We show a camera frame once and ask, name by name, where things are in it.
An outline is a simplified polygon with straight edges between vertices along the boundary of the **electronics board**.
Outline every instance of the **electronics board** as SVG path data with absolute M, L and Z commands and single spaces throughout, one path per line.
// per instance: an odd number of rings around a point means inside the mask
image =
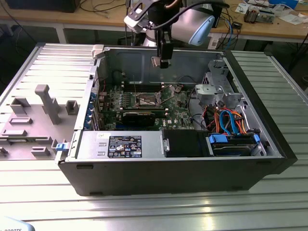
M 128 90 L 124 90 L 121 86 L 114 86 L 101 93 L 102 130 L 194 129 L 187 109 L 188 92 L 182 90 L 181 86 L 150 88 L 146 89 L 146 92 L 137 91 L 140 87 L 136 86 L 128 87 Z M 133 118 L 135 122 L 131 125 L 126 124 L 125 117 L 136 113 L 138 118 Z M 153 116 L 153 125 L 138 125 L 142 115 L 149 119 Z

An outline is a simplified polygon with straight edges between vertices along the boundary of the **blue latch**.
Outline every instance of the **blue latch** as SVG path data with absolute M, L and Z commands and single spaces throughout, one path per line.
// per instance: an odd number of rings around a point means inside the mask
M 210 136 L 210 143 L 228 143 L 226 135 L 214 134 Z
M 68 143 L 59 143 L 56 146 L 56 151 L 68 151 L 69 150 L 69 146 L 70 146 L 70 142 Z
M 90 124 L 88 124 L 87 122 L 85 122 L 85 123 L 83 124 L 83 127 L 86 128 L 86 129 L 89 129 L 89 128 L 90 128 Z
M 257 143 L 260 143 L 260 137 L 257 134 L 254 135 L 254 138 Z
M 96 99 L 96 94 L 94 92 L 91 92 L 90 99 L 91 101 Z
M 89 104 L 88 104 L 88 108 L 89 108 L 89 109 L 93 109 L 93 104 L 89 103 Z

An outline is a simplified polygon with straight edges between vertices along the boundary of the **power supply label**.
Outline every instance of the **power supply label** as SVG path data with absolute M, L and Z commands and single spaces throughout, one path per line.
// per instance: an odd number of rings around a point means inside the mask
M 141 136 L 111 136 L 108 147 L 109 158 L 141 158 Z

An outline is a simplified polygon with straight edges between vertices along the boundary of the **paper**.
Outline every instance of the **paper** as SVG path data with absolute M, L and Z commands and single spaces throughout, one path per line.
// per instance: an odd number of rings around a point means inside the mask
M 288 23 L 291 23 L 293 25 L 298 25 L 298 24 L 301 24 L 303 22 L 300 17 L 295 16 L 293 14 L 288 14 L 286 16 L 280 17 L 280 19 L 282 19 L 282 20 L 284 20 Z
M 237 6 L 235 12 L 245 14 L 246 11 L 248 10 L 248 6 L 250 6 L 250 4 L 240 3 L 240 4 Z

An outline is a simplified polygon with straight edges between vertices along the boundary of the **table leg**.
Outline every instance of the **table leg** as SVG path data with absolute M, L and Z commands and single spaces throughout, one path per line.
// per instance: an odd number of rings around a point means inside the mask
M 208 49 L 209 50 L 216 50 L 216 47 L 218 45 L 219 39 L 221 38 L 220 33 L 213 33 L 211 35 L 209 35 L 211 37 L 210 43 L 208 44 Z
M 64 33 L 64 28 L 63 27 L 56 27 L 55 29 L 57 31 L 59 42 L 67 44 L 67 39 L 66 39 L 66 36 L 65 36 L 65 33 Z
M 246 39 L 239 39 L 236 42 L 236 45 L 233 48 L 233 50 L 235 50 L 235 51 L 244 51 L 246 43 L 247 43 Z
M 13 36 L 14 32 L 11 29 L 11 25 L 5 24 L 5 25 L 1 25 L 2 30 L 7 33 L 9 36 Z

